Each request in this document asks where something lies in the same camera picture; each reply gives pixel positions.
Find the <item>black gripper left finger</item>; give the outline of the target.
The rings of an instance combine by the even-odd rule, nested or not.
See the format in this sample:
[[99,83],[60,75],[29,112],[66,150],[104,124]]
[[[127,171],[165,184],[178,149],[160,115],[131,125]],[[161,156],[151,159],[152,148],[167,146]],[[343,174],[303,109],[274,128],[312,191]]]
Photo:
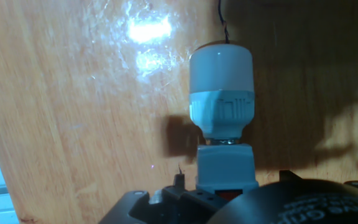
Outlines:
[[100,224],[207,223],[228,201],[204,190],[185,189],[185,175],[177,174],[173,185],[164,187],[151,203],[146,191],[125,193]]

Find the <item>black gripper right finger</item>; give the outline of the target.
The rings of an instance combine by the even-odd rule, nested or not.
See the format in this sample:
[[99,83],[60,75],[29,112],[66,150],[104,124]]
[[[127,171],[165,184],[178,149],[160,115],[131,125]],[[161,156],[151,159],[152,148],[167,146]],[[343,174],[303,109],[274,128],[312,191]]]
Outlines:
[[279,181],[298,181],[302,180],[302,178],[290,170],[280,170],[279,171]]

